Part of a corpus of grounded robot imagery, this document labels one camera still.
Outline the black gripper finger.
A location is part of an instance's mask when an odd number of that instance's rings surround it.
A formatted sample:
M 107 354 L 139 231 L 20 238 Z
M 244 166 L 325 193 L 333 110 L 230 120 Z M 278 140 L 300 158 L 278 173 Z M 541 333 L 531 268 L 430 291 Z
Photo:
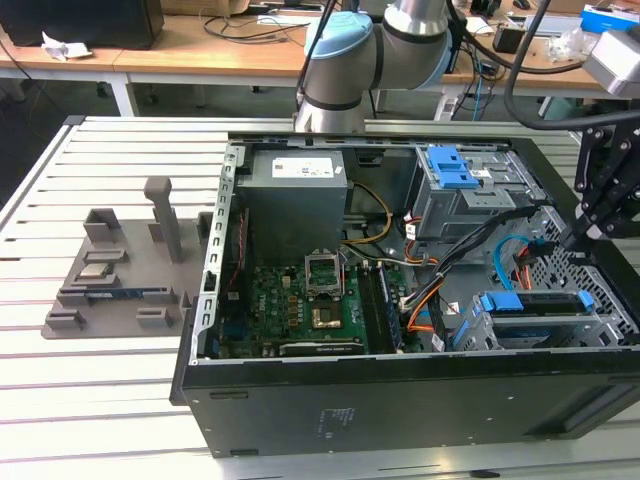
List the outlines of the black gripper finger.
M 596 184 L 596 225 L 610 238 L 639 236 L 639 124 L 616 127 Z
M 619 224 L 619 206 L 608 195 L 612 189 L 611 148 L 616 127 L 593 127 L 583 132 L 574 179 L 579 195 L 573 218 L 560 235 L 565 249 L 588 249 L 607 238 Z

